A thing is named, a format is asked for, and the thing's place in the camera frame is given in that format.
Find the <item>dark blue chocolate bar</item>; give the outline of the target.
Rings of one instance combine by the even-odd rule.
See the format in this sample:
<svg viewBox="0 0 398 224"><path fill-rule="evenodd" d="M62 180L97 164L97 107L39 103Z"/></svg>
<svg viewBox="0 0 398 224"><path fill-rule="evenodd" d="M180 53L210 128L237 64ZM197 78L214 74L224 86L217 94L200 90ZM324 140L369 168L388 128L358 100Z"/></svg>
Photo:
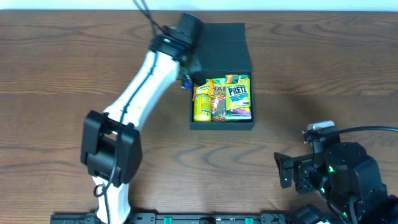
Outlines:
<svg viewBox="0 0 398 224"><path fill-rule="evenodd" d="M182 75L181 79L181 88L184 90L192 90L194 87L194 84L192 82L192 79L190 75Z"/></svg>

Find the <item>small orange snack packet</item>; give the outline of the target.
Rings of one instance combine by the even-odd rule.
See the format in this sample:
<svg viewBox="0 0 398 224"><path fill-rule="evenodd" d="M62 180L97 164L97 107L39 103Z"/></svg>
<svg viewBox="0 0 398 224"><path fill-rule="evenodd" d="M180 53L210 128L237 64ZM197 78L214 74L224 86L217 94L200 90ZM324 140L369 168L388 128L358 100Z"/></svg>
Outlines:
<svg viewBox="0 0 398 224"><path fill-rule="evenodd" d="M207 95L213 96L213 81L212 80L210 80L210 79L207 80L206 83L203 85L194 84L192 100L194 101L195 97L200 94L207 94Z"/></svg>

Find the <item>black gift box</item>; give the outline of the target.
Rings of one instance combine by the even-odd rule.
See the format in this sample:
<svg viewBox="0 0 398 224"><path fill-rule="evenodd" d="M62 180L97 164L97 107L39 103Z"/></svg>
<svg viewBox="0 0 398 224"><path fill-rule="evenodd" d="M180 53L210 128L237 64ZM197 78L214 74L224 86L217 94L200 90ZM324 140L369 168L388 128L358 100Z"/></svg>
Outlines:
<svg viewBox="0 0 398 224"><path fill-rule="evenodd" d="M244 23L207 23L195 50L195 59L190 68L192 82L197 85L207 79L223 78L226 75L247 75L252 83L252 63L246 43ZM194 102L190 103L191 130L252 130L256 123L254 90L250 87L251 119L227 122L195 122Z"/></svg>

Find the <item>Haribo gummy candy bag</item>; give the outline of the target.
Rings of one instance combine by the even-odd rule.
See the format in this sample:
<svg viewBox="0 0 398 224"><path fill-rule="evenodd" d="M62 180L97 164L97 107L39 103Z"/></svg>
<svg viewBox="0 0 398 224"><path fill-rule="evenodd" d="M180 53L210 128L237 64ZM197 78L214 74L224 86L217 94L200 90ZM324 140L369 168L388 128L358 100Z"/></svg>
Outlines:
<svg viewBox="0 0 398 224"><path fill-rule="evenodd" d="M211 121L221 122L226 119L226 79L207 79L213 84L213 95L211 96Z"/></svg>

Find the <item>yellow Mentos gum bottle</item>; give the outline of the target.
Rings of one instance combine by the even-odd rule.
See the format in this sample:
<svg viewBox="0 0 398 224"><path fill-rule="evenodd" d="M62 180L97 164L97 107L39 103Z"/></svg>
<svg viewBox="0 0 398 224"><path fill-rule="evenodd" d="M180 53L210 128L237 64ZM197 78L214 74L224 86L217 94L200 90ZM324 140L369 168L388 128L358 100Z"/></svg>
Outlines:
<svg viewBox="0 0 398 224"><path fill-rule="evenodd" d="M198 94L194 97L193 120L195 122L211 121L211 96Z"/></svg>

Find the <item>green Pretz snack box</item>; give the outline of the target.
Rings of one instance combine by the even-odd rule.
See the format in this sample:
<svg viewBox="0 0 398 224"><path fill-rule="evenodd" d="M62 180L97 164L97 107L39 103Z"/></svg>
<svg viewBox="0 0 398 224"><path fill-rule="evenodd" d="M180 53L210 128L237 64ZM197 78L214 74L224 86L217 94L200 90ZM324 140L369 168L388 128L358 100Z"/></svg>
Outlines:
<svg viewBox="0 0 398 224"><path fill-rule="evenodd" d="M226 75L226 119L250 120L251 80L249 75Z"/></svg>

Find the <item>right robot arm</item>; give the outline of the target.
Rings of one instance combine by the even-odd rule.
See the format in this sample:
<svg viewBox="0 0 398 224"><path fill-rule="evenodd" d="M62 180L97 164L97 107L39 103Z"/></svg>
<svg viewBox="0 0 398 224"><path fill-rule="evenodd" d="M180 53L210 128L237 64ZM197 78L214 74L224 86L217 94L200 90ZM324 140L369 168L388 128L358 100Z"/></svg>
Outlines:
<svg viewBox="0 0 398 224"><path fill-rule="evenodd" d="M356 142L338 142L321 151L290 157L274 154L282 188L319 192L345 223L397 223L397 197L387 193L377 161Z"/></svg>

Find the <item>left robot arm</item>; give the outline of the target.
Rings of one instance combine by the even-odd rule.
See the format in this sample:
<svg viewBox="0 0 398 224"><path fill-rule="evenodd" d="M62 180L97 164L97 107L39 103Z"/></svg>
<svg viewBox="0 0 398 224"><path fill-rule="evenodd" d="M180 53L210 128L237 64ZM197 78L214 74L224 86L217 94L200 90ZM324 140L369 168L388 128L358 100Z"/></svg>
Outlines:
<svg viewBox="0 0 398 224"><path fill-rule="evenodd" d="M97 223L124 223L131 207L129 183L141 160L147 117L193 54L196 37L161 34L152 40L144 62L124 92L103 112L90 111L83 122L81 163L96 186Z"/></svg>

